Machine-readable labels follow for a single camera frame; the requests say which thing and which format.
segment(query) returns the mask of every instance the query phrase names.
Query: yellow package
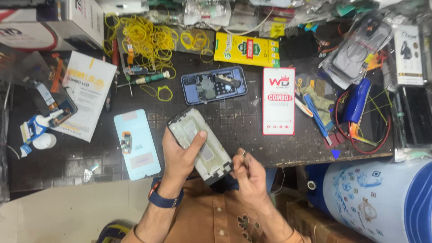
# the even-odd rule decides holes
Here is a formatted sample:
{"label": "yellow package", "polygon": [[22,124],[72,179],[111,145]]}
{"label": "yellow package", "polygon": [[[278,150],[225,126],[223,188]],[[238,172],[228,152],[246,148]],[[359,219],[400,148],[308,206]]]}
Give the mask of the yellow package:
{"label": "yellow package", "polygon": [[280,67],[279,42],[217,32],[214,60]]}

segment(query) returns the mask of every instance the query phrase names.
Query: blue barrel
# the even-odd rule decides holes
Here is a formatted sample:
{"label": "blue barrel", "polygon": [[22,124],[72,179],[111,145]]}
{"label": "blue barrel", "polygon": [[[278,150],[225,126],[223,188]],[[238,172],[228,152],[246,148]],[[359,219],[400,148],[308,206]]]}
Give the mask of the blue barrel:
{"label": "blue barrel", "polygon": [[431,243],[432,162],[357,160],[306,166],[308,200],[379,243]]}

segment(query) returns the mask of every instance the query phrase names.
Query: blue phone frame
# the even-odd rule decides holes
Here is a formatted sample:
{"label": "blue phone frame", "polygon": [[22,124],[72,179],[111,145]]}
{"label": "blue phone frame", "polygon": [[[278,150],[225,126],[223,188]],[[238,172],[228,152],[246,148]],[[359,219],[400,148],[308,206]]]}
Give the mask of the blue phone frame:
{"label": "blue phone frame", "polygon": [[[198,75],[215,75],[215,74],[224,74],[228,77],[238,79],[241,81],[241,85],[239,88],[233,87],[236,90],[236,93],[218,94],[218,95],[216,95],[216,98],[214,98],[214,99],[200,100],[199,95],[198,95],[198,91],[197,91],[197,84],[195,81],[196,76],[198,76]],[[185,85],[185,82],[187,83],[187,82],[192,82],[192,81],[193,81],[192,84]],[[210,71],[205,71],[205,72],[200,72],[200,73],[183,75],[183,76],[181,76],[181,87],[183,88],[184,99],[186,101],[186,104],[188,104],[189,106],[197,105],[197,104],[204,104],[207,102],[212,102],[212,101],[220,100],[220,99],[242,96],[242,95],[245,95],[246,93],[248,93],[248,87],[246,85],[245,74],[243,73],[243,68],[240,66],[226,67],[226,68],[210,70]]]}

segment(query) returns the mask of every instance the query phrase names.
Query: left hand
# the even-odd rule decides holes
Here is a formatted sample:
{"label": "left hand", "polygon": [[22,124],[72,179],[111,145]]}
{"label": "left hand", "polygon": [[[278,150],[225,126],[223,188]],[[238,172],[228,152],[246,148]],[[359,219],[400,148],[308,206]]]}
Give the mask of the left hand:
{"label": "left hand", "polygon": [[195,157],[207,138],[206,131],[199,131],[190,146],[181,148],[168,128],[162,139],[165,172],[163,178],[169,181],[184,182],[194,169]]}

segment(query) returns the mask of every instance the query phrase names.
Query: green cloth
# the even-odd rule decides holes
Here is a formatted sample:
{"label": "green cloth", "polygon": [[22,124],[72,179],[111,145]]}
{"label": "green cloth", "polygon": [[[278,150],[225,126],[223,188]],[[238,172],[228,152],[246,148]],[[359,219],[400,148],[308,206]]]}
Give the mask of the green cloth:
{"label": "green cloth", "polygon": [[314,89],[310,86],[303,87],[300,89],[300,92],[302,94],[308,94],[311,98],[312,102],[314,103],[315,108],[317,109],[318,116],[320,116],[321,121],[323,122],[324,126],[327,126],[327,124],[331,121],[330,118],[330,111],[328,110],[328,107],[332,104],[334,104],[334,101],[331,101],[329,99],[319,97]]}

